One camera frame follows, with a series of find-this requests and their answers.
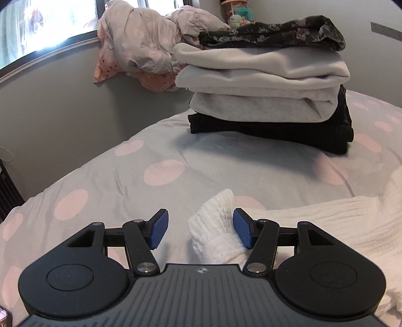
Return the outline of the light grey folded garment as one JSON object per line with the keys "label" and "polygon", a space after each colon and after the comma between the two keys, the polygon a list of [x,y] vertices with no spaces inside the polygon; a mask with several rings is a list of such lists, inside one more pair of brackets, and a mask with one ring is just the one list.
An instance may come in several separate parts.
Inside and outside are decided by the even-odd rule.
{"label": "light grey folded garment", "polygon": [[174,55],[186,64],[176,77],[178,87],[315,90],[350,79],[339,53],[307,46],[200,50],[178,44]]}

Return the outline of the crumpled pink grey duvet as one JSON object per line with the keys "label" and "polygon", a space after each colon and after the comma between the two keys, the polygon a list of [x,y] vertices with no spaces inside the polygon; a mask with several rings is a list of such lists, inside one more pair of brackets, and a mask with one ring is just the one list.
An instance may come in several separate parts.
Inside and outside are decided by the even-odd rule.
{"label": "crumpled pink grey duvet", "polygon": [[173,48],[179,43],[200,48],[201,32],[222,29],[228,25],[200,8],[183,6],[162,16],[126,1],[110,1],[98,22],[100,50],[93,82],[126,73],[154,93],[174,89],[185,64],[175,57]]}

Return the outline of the plush toy column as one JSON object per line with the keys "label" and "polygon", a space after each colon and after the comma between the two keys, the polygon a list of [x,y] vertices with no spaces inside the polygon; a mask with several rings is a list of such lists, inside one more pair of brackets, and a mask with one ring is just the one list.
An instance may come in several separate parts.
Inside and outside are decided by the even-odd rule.
{"label": "plush toy column", "polygon": [[240,27],[254,21],[247,0],[220,1],[221,14],[230,27]]}

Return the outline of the grey folded sweater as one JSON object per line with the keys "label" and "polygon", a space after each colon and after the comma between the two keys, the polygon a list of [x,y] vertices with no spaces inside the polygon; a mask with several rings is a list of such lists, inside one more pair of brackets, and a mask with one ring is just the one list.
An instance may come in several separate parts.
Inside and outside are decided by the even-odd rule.
{"label": "grey folded sweater", "polygon": [[334,113],[340,87],[285,90],[273,97],[194,93],[190,108],[199,114],[236,122],[323,122]]}

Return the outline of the black floral folded garment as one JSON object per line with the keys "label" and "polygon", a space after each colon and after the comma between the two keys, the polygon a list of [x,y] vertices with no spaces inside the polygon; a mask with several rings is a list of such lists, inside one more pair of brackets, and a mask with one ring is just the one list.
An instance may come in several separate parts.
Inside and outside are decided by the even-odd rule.
{"label": "black floral folded garment", "polygon": [[205,48],[289,48],[309,46],[342,51],[345,39],[330,18],[308,16],[281,24],[251,22],[219,31],[203,31],[198,36]]}

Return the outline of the grey wall plate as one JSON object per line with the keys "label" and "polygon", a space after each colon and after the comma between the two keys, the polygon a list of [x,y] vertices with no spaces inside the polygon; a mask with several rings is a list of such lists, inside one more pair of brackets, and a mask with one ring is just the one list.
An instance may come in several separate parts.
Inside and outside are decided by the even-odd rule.
{"label": "grey wall plate", "polygon": [[402,32],[377,22],[371,22],[371,31],[398,41],[402,41]]}

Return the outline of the window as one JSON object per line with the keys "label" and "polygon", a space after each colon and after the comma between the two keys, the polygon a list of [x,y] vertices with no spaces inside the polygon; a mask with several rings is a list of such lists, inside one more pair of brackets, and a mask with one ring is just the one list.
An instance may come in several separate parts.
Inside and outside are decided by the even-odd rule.
{"label": "window", "polygon": [[1,80],[97,41],[112,1],[1,1]]}

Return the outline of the grey pink-dotted bedsheet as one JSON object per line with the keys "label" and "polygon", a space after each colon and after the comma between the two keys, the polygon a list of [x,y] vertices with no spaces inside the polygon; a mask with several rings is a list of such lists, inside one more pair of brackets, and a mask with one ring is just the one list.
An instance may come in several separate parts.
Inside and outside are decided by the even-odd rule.
{"label": "grey pink-dotted bedsheet", "polygon": [[375,262],[387,289],[377,316],[401,325],[401,109],[348,91],[354,141],[344,156],[233,132],[192,134],[187,113],[147,127],[13,209],[1,224],[1,306],[27,317],[18,278],[84,228],[169,213],[154,256],[196,264],[188,220],[224,189],[256,219],[311,221]]}

